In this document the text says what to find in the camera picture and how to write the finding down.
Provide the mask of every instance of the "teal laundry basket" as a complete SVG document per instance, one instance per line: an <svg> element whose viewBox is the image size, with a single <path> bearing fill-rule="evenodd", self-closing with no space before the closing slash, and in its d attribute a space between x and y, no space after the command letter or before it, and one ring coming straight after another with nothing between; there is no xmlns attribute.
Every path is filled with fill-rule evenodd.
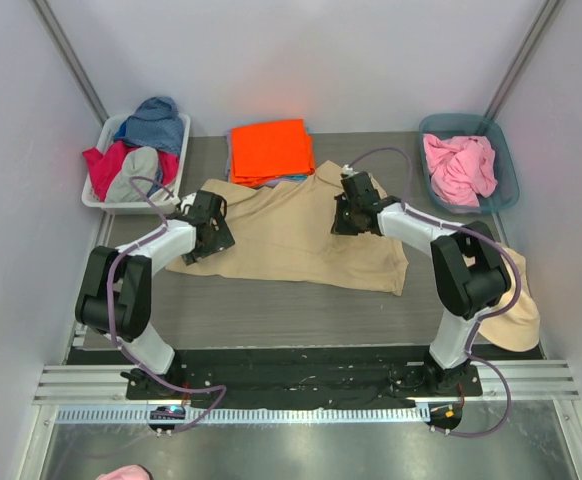
<svg viewBox="0 0 582 480"><path fill-rule="evenodd" d="M424 134L431 133L440 140L447 140L457 135L485 136L495 151L493 173L498 185L488 198L478 195L479 207L455 205L447 203L436 195L431 187L431 177L427 168L427 159L424 153ZM480 115L464 113L442 113L430 115L420 122L420 157L424 168L424 178L429 195L436 206L457 214L491 214L511 208L520 198L520 188L515 175L513 162L504 133L497 123L487 120Z"/></svg>

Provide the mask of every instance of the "white laundry basket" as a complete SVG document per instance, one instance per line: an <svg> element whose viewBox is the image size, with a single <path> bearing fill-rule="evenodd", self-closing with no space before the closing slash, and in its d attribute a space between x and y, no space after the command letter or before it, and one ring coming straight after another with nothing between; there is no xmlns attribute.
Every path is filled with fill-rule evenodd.
<svg viewBox="0 0 582 480"><path fill-rule="evenodd" d="M115 115L109 118L104 127L102 127L102 133L100 134L100 139L98 140L97 149L102 153L106 153L111 144L113 143L113 135L118 131L122 122L124 122L129 115ZM171 190L176 196L169 197L169 195L162 189L158 190L151 196L151 200L162 210L163 213L169 214L173 213L176 205L179 203L179 198L177 197L180 191L180 184L182 183L182 172L184 171L184 160L187 153L187 142L189 140L189 130L191 128L191 119L188 115L183 113L179 114L184 124L184 138L182 139L182 151L180 152L180 158L178 160L178 173L175 179L167 185L167 188ZM153 213L153 209L146 202L123 202L123 203L105 203L101 202L98 196L93 191L93 186L91 185L91 178L87 174L87 179L84 182L84 188L82 189L82 203L87 207L97 207L102 210L109 212L113 215L142 215L147 213Z"/></svg>

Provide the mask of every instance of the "gray table surface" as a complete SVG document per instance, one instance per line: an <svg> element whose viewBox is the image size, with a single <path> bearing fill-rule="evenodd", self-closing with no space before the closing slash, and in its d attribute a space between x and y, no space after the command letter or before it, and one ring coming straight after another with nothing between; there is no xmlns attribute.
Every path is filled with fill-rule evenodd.
<svg viewBox="0 0 582 480"><path fill-rule="evenodd" d="M313 135L317 164L339 165L377 147L399 146L413 157L411 204L448 220L485 221L497 238L492 217L458 216L437 210L423 177L415 132ZM181 194L200 188L209 178L225 179L224 137L189 140ZM406 161L394 152L380 152L358 164L372 173L389 193L401 196ZM147 216L115 218L109 245L135 240L158 226ZM409 260L401 297L311 283L234 280L162 271L154 277L151 320L175 348L280 347L426 344L437 331L442 305L431 261L405 245ZM89 332L85 349L109 349L110 343Z"/></svg>

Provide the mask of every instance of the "folded clothes stack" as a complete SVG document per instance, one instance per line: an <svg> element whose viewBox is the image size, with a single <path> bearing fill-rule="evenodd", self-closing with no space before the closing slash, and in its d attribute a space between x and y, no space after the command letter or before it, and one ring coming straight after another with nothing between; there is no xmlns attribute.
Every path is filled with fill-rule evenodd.
<svg viewBox="0 0 582 480"><path fill-rule="evenodd" d="M91 185L100 201L137 202L140 195L129 184L135 175L169 185L178 172L184 125L169 97L152 97L142 102L122 123L106 153L97 148L82 152ZM137 182L148 196L158 191L152 182Z"/></svg>
<svg viewBox="0 0 582 480"><path fill-rule="evenodd" d="M257 123L231 130L229 180L245 187L302 181L315 172L311 137L302 120Z"/></svg>

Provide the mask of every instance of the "red clothing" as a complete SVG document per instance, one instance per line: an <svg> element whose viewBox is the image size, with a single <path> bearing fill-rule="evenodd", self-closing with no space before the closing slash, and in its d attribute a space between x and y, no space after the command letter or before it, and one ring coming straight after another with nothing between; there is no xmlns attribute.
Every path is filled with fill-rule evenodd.
<svg viewBox="0 0 582 480"><path fill-rule="evenodd" d="M97 148L90 148L82 152L87 162L93 191L100 201L104 202L109 186L115 176L122 170L122 164L127 154L137 148L129 148L120 141L111 145L104 155ZM160 161L160 168L162 168L162 183L169 185L178 173L178 156L158 151L158 160Z"/></svg>
<svg viewBox="0 0 582 480"><path fill-rule="evenodd" d="M170 184L178 174L178 156L173 153L161 152L158 150L158 160L162 167L162 183Z"/></svg>

